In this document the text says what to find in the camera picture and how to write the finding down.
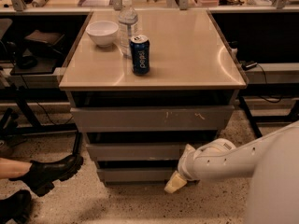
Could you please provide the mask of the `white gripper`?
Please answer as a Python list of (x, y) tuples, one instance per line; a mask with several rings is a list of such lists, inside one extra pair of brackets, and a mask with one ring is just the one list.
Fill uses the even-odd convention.
[(199, 157), (200, 151), (187, 144), (182, 156), (178, 162), (178, 171), (175, 171), (164, 187), (167, 193), (174, 193), (183, 188), (187, 181), (196, 181), (199, 179), (195, 173), (195, 160)]

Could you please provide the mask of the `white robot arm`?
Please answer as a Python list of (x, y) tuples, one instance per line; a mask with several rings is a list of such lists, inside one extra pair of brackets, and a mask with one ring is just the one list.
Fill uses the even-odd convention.
[(241, 147), (223, 138), (186, 145), (164, 190), (235, 177), (251, 179), (244, 224), (299, 224), (299, 121)]

